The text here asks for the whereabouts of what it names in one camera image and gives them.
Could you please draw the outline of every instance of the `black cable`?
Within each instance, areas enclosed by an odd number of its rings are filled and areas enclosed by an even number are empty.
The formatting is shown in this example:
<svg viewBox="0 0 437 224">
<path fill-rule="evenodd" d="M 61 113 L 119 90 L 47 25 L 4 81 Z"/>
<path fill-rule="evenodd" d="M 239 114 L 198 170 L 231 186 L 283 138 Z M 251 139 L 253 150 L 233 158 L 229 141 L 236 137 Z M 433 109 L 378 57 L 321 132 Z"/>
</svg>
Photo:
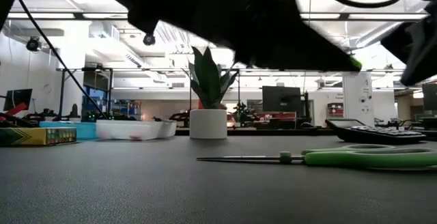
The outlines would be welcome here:
<svg viewBox="0 0 437 224">
<path fill-rule="evenodd" d="M 361 2 L 351 1 L 351 0 L 335 0 L 335 1 L 342 3 L 344 5 L 355 7 L 355 8 L 383 8 L 386 6 L 393 5 L 400 0 L 389 0 L 389 1 L 383 1 L 383 2 L 378 2 L 378 3 L 361 3 Z"/>
<path fill-rule="evenodd" d="M 76 83 L 77 87 L 82 91 L 83 95 L 85 95 L 89 101 L 91 101 L 91 103 L 94 105 L 94 107 L 98 110 L 98 112 L 107 120 L 108 118 L 106 117 L 106 115 L 103 113 L 103 111 L 99 108 L 99 106 L 96 104 L 96 102 L 87 94 L 87 92 L 81 87 L 81 84 L 79 84 L 79 82 L 77 81 L 76 77 L 74 77 L 73 73 L 71 73 L 71 71 L 67 68 L 67 65 L 64 63 L 64 61 L 62 61 L 61 56 L 59 55 L 59 53 L 56 51 L 55 47 L 52 45 L 51 41 L 47 38 L 46 34 L 41 30 L 40 26 L 37 24 L 37 22 L 35 21 L 35 19 L 33 18 L 32 14 L 30 13 L 29 9 L 27 9 L 27 6 L 25 4 L 25 2 L 23 0 L 18 0 L 21 4 L 21 7 L 23 7 L 25 13 L 27 14 L 27 16 L 29 17 L 29 20 L 32 22 L 33 26 L 35 26 L 36 30 L 38 30 L 38 32 L 40 33 L 40 35 L 44 38 L 44 40 L 46 41 L 46 43 L 48 44 L 48 46 L 50 47 L 50 49 L 52 50 L 52 52 L 55 54 L 55 56 L 57 57 L 57 59 L 59 60 L 59 62 L 62 64 L 62 66 L 65 68 L 65 70 L 67 71 L 67 73 L 71 76 L 72 80 Z"/>
</svg>

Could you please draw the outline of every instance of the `green leaves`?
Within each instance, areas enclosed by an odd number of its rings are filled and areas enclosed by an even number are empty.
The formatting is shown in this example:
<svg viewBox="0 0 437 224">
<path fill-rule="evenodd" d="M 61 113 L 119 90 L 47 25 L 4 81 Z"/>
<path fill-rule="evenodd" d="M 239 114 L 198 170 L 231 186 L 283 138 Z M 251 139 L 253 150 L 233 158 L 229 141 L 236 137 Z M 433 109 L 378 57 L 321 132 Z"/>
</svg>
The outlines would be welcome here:
<svg viewBox="0 0 437 224">
<path fill-rule="evenodd" d="M 216 65 L 212 59 L 211 50 L 206 49 L 202 55 L 199 50 L 193 47 L 195 62 L 190 64 L 190 72 L 193 79 L 191 88 L 200 98 L 206 109 L 217 109 L 223 96 L 238 73 L 230 76 L 229 70 L 221 76 L 221 67 Z"/>
</svg>

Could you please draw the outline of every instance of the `gray table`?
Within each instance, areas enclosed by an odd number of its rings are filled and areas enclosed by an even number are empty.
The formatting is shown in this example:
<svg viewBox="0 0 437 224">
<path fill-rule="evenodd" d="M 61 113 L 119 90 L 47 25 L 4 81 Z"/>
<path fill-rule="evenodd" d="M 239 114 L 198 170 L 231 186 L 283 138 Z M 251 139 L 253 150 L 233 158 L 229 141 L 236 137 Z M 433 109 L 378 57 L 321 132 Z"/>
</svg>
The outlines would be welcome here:
<svg viewBox="0 0 437 224">
<path fill-rule="evenodd" d="M 0 148 L 0 223 L 437 223 L 437 171 L 195 160 L 340 145 L 336 137 L 174 137 Z"/>
</svg>

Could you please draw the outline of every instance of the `calculator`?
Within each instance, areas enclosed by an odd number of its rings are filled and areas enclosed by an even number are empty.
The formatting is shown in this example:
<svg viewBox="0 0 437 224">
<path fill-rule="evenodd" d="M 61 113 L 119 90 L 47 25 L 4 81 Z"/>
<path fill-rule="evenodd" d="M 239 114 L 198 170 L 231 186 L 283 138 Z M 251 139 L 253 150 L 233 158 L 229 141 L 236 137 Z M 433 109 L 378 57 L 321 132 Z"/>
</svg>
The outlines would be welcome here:
<svg viewBox="0 0 437 224">
<path fill-rule="evenodd" d="M 426 138 L 426 135 L 419 132 L 367 126 L 356 119 L 330 118 L 325 122 L 340 139 L 346 142 L 406 145 L 418 143 Z"/>
</svg>

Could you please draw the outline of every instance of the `potted plant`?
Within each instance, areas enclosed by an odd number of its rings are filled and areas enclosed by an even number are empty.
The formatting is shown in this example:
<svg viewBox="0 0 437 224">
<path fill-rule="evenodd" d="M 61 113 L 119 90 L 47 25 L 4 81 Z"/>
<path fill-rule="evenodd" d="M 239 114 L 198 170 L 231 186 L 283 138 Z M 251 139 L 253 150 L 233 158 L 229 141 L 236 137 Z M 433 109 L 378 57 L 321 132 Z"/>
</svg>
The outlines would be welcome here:
<svg viewBox="0 0 437 224">
<path fill-rule="evenodd" d="M 191 88 L 199 97 L 204 109 L 190 111 L 190 137 L 193 139 L 224 139 L 227 137 L 227 112 L 220 108 L 227 89 L 234 83 L 237 73 L 224 75 L 207 48 L 202 55 L 193 47 L 194 64 L 189 63 Z"/>
</svg>

